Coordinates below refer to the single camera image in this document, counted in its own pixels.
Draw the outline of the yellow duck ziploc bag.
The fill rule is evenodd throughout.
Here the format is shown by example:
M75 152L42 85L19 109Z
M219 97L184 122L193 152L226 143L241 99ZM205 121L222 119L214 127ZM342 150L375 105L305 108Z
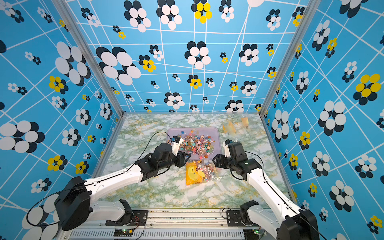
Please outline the yellow duck ziploc bag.
M221 178L212 161L193 161L186 164L187 186L217 181Z
M228 135L236 135L237 134L237 129L235 127L235 124L232 121L227 121L222 124L222 129L224 134Z

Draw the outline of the clear ziploc bag of lollipops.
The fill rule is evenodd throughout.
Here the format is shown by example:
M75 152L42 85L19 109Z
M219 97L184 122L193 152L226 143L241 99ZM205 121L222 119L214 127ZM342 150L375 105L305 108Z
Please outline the clear ziploc bag of lollipops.
M248 117L241 117L241 122L244 128L248 129L250 126L250 121Z

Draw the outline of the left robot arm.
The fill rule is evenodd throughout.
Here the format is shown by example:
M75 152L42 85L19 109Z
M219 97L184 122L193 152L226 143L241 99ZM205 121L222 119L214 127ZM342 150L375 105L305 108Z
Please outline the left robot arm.
M103 220L107 226L129 225L134 218L126 200L104 202L106 195L128 185L138 184L159 175L171 166L183 167L191 158L179 150L180 145L162 143L131 166L101 177L71 179L55 200L63 231L73 230L85 222Z

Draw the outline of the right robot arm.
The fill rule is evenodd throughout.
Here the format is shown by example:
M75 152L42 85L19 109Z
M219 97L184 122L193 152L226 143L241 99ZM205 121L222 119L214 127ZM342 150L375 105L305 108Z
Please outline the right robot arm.
M320 232L316 216L292 202L272 182L264 170L264 162L254 154L248 157L240 142L226 140L225 153L217 154L213 162L217 168L235 172L260 194L271 211L264 210L256 201L241 205L242 222L258 225L276 240L318 240Z

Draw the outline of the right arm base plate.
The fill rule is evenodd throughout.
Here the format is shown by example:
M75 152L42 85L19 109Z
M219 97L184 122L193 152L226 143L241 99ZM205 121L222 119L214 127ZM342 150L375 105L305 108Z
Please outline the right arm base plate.
M250 221L243 218L240 210L226 210L224 218L227 220L229 227L260 227L257 224L251 224Z

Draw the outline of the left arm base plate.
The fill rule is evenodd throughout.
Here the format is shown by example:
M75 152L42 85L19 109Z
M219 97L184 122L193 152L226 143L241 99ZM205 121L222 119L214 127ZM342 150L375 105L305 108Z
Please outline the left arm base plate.
M148 218L148 210L131 210L116 221L106 220L106 226L145 226Z

